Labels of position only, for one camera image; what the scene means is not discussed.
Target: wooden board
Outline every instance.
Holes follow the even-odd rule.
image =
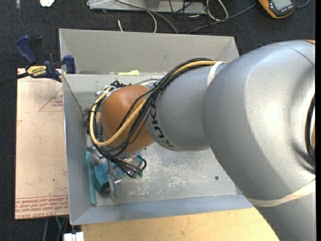
[[[278,241],[255,209],[82,225],[86,241]]]

